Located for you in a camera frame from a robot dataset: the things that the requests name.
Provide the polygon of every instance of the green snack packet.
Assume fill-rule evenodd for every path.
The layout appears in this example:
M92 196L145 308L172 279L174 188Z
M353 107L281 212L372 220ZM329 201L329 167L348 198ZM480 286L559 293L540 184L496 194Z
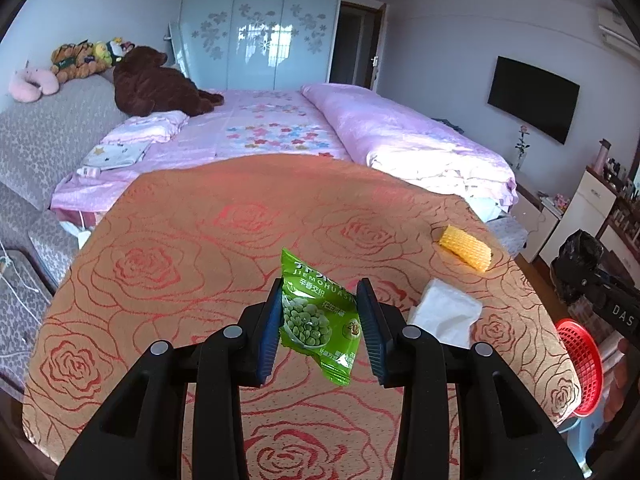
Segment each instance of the green snack packet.
M284 248L282 281L282 344L311 356L331 382L346 386L362 333L353 294Z

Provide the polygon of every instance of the doorway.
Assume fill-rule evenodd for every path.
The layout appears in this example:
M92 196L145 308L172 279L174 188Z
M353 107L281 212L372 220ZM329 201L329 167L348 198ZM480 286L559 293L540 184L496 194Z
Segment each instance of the doorway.
M378 40L385 6L340 4L330 83L372 88L378 72Z

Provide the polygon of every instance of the television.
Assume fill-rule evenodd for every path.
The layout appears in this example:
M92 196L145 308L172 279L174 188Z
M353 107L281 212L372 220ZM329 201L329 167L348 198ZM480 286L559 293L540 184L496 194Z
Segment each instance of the television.
M564 144L579 91L564 77L500 56L488 102Z

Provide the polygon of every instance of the bowl of green peanuts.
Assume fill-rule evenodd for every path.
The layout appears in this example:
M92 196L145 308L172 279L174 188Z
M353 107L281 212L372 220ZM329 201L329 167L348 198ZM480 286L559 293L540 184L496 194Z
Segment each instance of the bowl of green peanuts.
M282 294L283 328L291 340L305 349L316 350L331 339L331 327L324 310L306 298L290 298Z

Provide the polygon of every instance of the pink neck pillow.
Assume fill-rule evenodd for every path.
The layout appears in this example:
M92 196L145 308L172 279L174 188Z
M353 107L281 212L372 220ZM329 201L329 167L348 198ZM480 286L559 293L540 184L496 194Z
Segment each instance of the pink neck pillow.
M42 94L55 94L60 83L53 72L44 68L18 70L9 83L9 94L21 103L37 101Z

